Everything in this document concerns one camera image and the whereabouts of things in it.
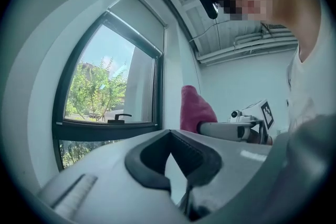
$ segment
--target window handle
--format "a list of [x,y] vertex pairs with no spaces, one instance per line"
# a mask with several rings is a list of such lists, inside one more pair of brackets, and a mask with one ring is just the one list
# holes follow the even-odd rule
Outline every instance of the window handle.
[[132,115],[131,114],[116,114],[114,116],[114,120],[107,120],[107,123],[110,123],[110,124],[124,124],[125,120],[119,120],[119,116],[131,117]]

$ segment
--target white shirt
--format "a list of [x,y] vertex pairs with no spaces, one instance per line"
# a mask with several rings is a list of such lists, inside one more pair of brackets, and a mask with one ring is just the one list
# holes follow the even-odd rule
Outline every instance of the white shirt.
[[316,45],[301,62],[299,48],[287,68],[289,132],[317,115],[336,113],[336,24],[325,0]]

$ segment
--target person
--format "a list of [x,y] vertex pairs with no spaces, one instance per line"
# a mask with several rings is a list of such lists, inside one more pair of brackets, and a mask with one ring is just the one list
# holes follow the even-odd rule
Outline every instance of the person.
[[289,132],[336,113],[336,31],[325,0],[218,0],[240,19],[287,27],[298,48],[287,68]]

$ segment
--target window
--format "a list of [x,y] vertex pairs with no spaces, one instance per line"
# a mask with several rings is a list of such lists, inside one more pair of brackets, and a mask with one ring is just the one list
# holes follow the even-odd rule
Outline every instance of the window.
[[59,169],[99,146],[162,129],[162,58],[111,12],[91,25],[56,91],[52,135]]

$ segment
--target window frame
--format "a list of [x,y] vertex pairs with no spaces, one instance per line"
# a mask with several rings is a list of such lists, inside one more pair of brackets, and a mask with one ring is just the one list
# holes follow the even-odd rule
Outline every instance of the window frame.
[[[134,122],[110,124],[101,122],[85,122],[65,119],[65,109],[72,78],[82,54],[99,28],[104,25],[122,36],[134,46],[149,55],[154,70],[152,94],[152,122]],[[86,30],[71,52],[58,82],[52,116],[52,139],[59,170],[63,169],[59,150],[59,140],[67,141],[107,141],[120,140],[144,133],[163,129],[163,53],[152,45],[139,32],[117,17],[111,11],[104,12]]]

